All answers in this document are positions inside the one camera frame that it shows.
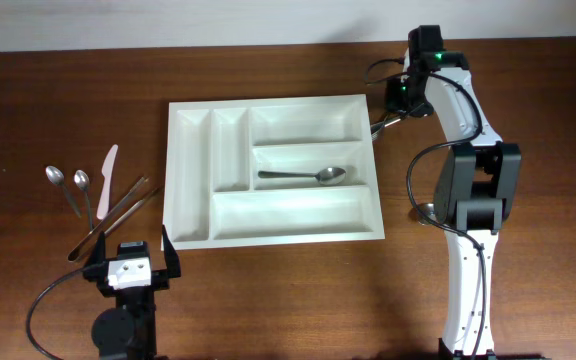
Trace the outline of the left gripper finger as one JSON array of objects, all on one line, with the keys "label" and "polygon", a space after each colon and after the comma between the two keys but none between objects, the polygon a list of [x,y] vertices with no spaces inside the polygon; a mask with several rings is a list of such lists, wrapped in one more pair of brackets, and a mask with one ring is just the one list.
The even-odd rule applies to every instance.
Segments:
[{"label": "left gripper finger", "polygon": [[100,232],[95,242],[94,247],[87,259],[87,265],[98,265],[106,260],[106,236],[104,232]]},{"label": "left gripper finger", "polygon": [[179,256],[170,241],[165,225],[162,226],[162,245],[167,276],[169,278],[179,278],[181,276]]}]

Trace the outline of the steel fork with long handle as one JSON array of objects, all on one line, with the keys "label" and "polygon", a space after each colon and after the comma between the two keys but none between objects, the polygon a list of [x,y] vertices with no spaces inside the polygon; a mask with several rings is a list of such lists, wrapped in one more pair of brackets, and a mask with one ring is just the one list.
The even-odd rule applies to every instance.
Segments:
[{"label": "steel fork with long handle", "polygon": [[379,139],[384,129],[402,120],[401,116],[385,116],[383,119],[373,123],[370,127],[372,141]]}]

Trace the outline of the large steel spoon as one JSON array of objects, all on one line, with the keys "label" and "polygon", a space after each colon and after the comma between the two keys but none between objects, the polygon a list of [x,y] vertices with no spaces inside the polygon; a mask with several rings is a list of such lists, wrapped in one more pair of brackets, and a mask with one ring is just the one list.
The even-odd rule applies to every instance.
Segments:
[{"label": "large steel spoon", "polygon": [[322,186],[333,186],[340,184],[344,181],[347,172],[340,167],[326,167],[315,173],[296,173],[296,172],[277,172],[277,171],[263,171],[257,172],[259,178],[312,178]]}]

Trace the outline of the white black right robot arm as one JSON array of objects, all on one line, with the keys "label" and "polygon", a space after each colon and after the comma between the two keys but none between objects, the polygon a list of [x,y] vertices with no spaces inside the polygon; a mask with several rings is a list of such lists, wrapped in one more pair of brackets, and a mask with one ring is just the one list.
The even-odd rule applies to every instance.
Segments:
[{"label": "white black right robot arm", "polygon": [[435,114],[447,158],[433,195],[433,211],[414,210],[443,230],[449,251],[449,308],[439,355],[493,359],[491,270],[503,223],[509,217],[522,161],[518,145],[489,125],[461,52],[444,47],[437,25],[410,31],[401,73],[386,81],[385,108],[401,118]]}]

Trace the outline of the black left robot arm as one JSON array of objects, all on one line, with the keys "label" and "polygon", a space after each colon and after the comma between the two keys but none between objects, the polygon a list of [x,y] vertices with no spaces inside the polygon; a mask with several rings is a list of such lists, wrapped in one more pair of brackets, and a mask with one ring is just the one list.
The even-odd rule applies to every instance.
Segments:
[{"label": "black left robot arm", "polygon": [[95,319],[91,338],[101,359],[158,359],[155,293],[170,288],[181,276],[179,256],[162,231],[166,267],[154,270],[148,244],[122,243],[113,258],[106,256],[106,235],[100,234],[86,263],[83,278],[96,284],[115,306]]}]

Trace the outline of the steel spoon near right arm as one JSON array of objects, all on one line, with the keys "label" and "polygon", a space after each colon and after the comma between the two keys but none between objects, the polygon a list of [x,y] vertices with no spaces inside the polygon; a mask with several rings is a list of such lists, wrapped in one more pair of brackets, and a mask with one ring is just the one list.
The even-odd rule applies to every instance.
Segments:
[{"label": "steel spoon near right arm", "polygon": [[429,225],[429,220],[436,221],[433,203],[422,203],[419,205],[419,209],[421,214],[417,214],[417,219],[421,225]]}]

